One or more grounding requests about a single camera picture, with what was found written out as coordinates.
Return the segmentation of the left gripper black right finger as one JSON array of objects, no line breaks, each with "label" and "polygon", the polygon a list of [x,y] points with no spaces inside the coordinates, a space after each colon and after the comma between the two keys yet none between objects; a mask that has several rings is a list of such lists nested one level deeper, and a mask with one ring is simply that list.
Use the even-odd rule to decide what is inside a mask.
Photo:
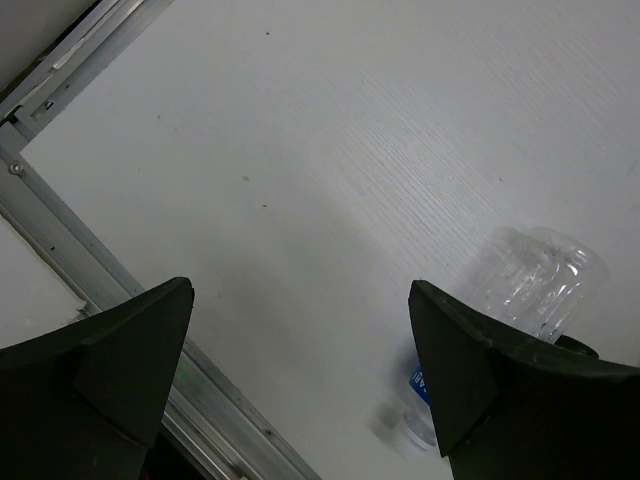
[{"label": "left gripper black right finger", "polygon": [[424,280],[408,306],[457,479],[635,479],[639,371],[549,344]]}]

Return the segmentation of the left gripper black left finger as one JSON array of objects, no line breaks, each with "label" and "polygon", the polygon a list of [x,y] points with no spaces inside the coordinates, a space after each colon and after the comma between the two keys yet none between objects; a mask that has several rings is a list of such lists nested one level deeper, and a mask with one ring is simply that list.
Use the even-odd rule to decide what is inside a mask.
[{"label": "left gripper black left finger", "polygon": [[4,479],[135,479],[154,446],[194,303],[173,278],[1,351]]}]

